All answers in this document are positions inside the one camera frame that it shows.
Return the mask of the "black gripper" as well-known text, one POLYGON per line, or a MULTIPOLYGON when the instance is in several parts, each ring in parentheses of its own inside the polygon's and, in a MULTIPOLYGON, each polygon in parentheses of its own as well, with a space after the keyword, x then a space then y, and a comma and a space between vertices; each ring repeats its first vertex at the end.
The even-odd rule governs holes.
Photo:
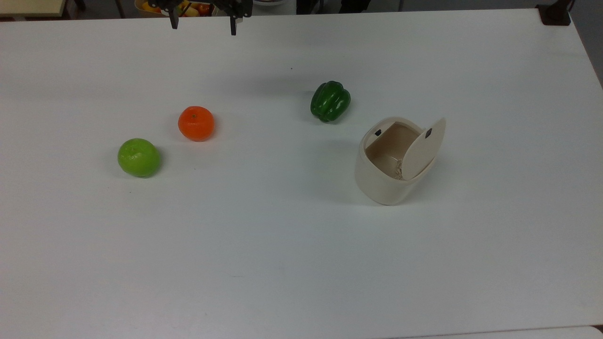
POLYGON ((232 36, 237 32, 238 18, 251 17, 253 12, 252 0, 158 0, 158 8, 168 13, 172 29, 177 29, 179 25, 179 16, 184 9, 178 9, 181 4, 210 4, 217 7, 220 11, 230 16, 230 30, 232 36))

